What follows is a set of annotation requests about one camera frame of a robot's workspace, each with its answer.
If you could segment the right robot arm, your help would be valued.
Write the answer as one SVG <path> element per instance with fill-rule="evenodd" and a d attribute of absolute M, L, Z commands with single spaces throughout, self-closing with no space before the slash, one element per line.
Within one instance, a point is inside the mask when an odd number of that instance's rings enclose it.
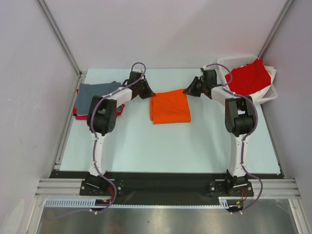
<path fill-rule="evenodd" d="M 231 137 L 230 164 L 226 172 L 225 191 L 237 195 L 248 185 L 246 157 L 248 141 L 258 123 L 257 112 L 250 96 L 242 96 L 217 83 L 214 69 L 201 69 L 201 76 L 195 77 L 183 91 L 184 94 L 200 97 L 202 94 L 217 101 L 225 108 L 225 127 Z"/>

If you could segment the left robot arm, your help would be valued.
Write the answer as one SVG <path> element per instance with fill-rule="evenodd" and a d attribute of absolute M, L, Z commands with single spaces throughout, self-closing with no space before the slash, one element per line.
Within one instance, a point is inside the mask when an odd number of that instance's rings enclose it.
<path fill-rule="evenodd" d="M 137 96 L 147 99 L 155 95 L 145 72 L 131 70 L 129 78 L 115 91 L 103 96 L 93 96 L 87 118 L 87 125 L 93 135 L 92 159 L 85 182 L 97 195 L 104 194 L 111 184 L 109 179 L 104 178 L 107 169 L 101 161 L 105 138 L 114 130 L 117 122 L 117 108 Z"/>

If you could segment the orange t-shirt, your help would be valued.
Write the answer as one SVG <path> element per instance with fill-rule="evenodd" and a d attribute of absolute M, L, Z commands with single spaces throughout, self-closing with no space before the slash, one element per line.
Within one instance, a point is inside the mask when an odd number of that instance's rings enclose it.
<path fill-rule="evenodd" d="M 156 93 L 151 97 L 150 119 L 153 124 L 191 122 L 188 99 L 183 89 Z"/>

